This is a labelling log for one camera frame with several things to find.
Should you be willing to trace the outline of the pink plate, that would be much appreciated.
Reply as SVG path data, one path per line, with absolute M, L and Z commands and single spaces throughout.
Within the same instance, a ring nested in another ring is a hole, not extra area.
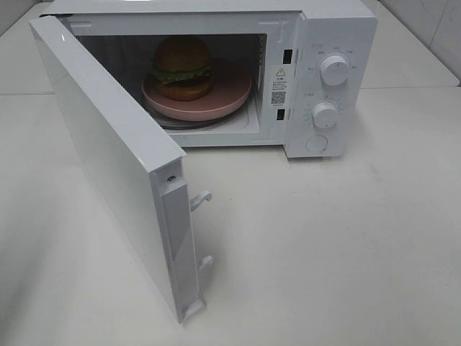
M 152 76 L 141 84 L 147 104 L 162 115 L 185 121 L 206 121 L 225 117 L 240 108 L 248 99 L 251 74 L 241 65 L 222 58 L 212 60 L 212 88 L 192 101 L 178 101 L 163 96 L 156 89 Z

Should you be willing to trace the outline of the lower white timer knob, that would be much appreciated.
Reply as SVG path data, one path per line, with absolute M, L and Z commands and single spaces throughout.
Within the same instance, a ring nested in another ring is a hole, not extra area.
M 312 109 L 313 124 L 317 128 L 331 128 L 339 120 L 339 108 L 332 102 L 321 102 Z

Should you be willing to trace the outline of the white microwave oven body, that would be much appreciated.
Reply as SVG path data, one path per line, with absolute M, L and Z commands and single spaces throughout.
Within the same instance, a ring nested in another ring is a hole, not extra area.
M 202 38 L 214 58 L 251 74 L 248 109 L 206 128 L 162 129 L 182 150 L 279 145 L 290 158 L 343 154 L 377 26 L 360 1 L 54 1 L 39 18 L 46 16 L 59 19 L 141 107 L 158 44 L 173 35 Z M 332 87 L 319 64 L 335 52 L 350 69 Z M 313 124 L 321 102 L 339 108 L 331 128 Z M 307 151 L 311 136 L 327 137 L 323 153 Z

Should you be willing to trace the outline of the white microwave door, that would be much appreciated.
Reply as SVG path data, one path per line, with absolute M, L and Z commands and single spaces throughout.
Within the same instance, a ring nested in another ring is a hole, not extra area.
M 204 306 L 182 148 L 53 16 L 30 23 L 79 158 L 178 322 Z

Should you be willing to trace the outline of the upper white power knob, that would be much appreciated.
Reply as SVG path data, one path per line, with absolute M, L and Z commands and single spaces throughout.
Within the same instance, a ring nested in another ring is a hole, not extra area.
M 323 58 L 319 64 L 322 81 L 328 86 L 338 86 L 349 78 L 349 58 L 335 52 Z

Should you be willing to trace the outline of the burger with lettuce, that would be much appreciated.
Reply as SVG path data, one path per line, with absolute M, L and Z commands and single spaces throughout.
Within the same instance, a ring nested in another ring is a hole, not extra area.
M 192 101 L 212 89 L 212 55 L 205 42 L 192 35 L 162 40 L 153 57 L 151 75 L 160 94 Z

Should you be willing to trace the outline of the glass microwave turntable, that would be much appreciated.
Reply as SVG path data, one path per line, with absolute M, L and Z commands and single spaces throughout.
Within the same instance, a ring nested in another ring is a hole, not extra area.
M 224 117 L 219 117 L 219 118 L 212 119 L 212 120 L 201 120 L 201 121 L 177 120 L 177 119 L 173 119 L 171 117 L 162 115 L 161 113 L 156 112 L 155 110 L 149 111 L 149 114 L 163 129 L 166 129 L 166 130 L 194 130 L 194 129 L 206 128 L 206 127 L 210 127 L 213 125 L 225 123 L 237 117 L 242 112 L 246 112 L 247 109 L 248 109 L 247 105 L 244 105 Z

